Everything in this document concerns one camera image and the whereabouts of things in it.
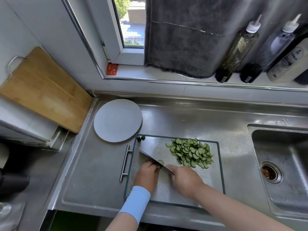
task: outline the sink drain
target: sink drain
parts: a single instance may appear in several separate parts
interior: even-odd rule
[[[282,173],[279,168],[270,162],[260,164],[261,172],[265,180],[270,183],[278,184],[282,181]]]

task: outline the white bottle cap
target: white bottle cap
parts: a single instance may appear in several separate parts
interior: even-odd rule
[[[301,15],[302,14],[297,15],[292,21],[287,21],[282,30],[287,33],[294,32],[299,25],[297,21]]]
[[[246,31],[249,32],[249,33],[256,33],[257,30],[259,30],[260,26],[261,26],[261,23],[259,22],[260,21],[260,18],[261,18],[262,15],[259,15],[258,19],[256,21],[251,21],[247,28],[246,28]]]

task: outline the window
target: window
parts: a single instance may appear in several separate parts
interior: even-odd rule
[[[105,53],[115,64],[143,65],[145,0],[87,0]]]

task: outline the gray cloth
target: gray cloth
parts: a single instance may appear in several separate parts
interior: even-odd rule
[[[262,13],[263,41],[303,3],[307,7],[307,0],[146,0],[144,66],[211,77],[240,29]]]

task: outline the arm sleeve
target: arm sleeve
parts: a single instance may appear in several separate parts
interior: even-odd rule
[[[132,215],[139,225],[150,197],[151,194],[147,189],[141,186],[134,186],[119,213],[125,212]]]

